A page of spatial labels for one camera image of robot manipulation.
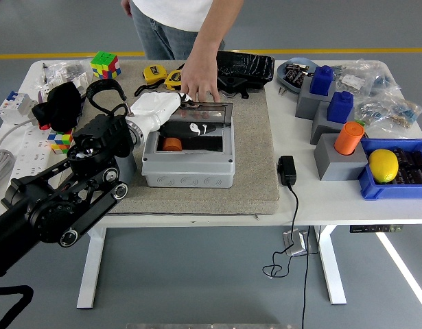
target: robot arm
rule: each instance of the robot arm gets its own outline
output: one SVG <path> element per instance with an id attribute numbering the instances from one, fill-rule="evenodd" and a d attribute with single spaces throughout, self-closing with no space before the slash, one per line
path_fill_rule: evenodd
<path id="1" fill-rule="evenodd" d="M 91 103 L 95 93 L 89 97 L 90 88 L 105 90 L 98 87 L 94 83 L 88 88 Z M 123 104 L 113 111 L 103 109 L 105 114 L 73 135 L 75 145 L 65 160 L 38 175 L 13 179 L 2 199 L 8 210 L 0 216 L 0 277 L 40 241 L 72 246 L 118 204 L 128 192 L 118 160 L 133 162 L 136 168 L 133 148 L 189 100 L 178 93 L 147 93 L 133 104 L 132 114 Z M 115 115 L 120 107 L 126 113 Z M 48 181 L 63 171 L 70 174 L 53 188 Z"/>

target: blue plastic tray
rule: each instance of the blue plastic tray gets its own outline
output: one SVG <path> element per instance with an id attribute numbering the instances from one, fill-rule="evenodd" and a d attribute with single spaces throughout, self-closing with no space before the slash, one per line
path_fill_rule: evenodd
<path id="1" fill-rule="evenodd" d="M 393 150 L 397 147 L 405 151 L 420 151 L 422 153 L 422 139 L 376 139 L 363 138 L 362 146 L 367 156 L 376 149 Z M 378 184 L 366 165 L 359 177 L 362 196 L 366 200 L 378 199 L 422 199 L 422 185 Z"/>

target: jeans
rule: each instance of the jeans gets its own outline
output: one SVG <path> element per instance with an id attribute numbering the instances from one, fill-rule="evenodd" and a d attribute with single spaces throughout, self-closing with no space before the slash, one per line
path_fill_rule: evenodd
<path id="1" fill-rule="evenodd" d="M 198 32 L 183 31 L 160 24 L 144 15 L 130 1 L 134 26 L 148 60 L 186 60 L 191 53 Z"/>

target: lemon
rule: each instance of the lemon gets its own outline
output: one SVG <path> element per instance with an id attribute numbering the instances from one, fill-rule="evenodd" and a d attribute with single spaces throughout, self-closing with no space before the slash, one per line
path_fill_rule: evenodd
<path id="1" fill-rule="evenodd" d="M 370 154 L 368 162 L 377 183 L 390 182 L 398 173 L 397 157 L 388 149 L 376 149 Z"/>

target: yellow tape measure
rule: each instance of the yellow tape measure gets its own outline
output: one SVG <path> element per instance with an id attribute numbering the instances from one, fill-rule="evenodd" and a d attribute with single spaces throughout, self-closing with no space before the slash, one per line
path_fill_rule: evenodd
<path id="1" fill-rule="evenodd" d="M 168 76 L 167 70 L 162 65 L 147 66 L 144 68 L 142 75 L 147 84 L 155 84 Z"/>
<path id="2" fill-rule="evenodd" d="M 172 71 L 165 79 L 165 85 L 169 90 L 180 90 L 182 87 L 182 76 L 180 70 Z"/>

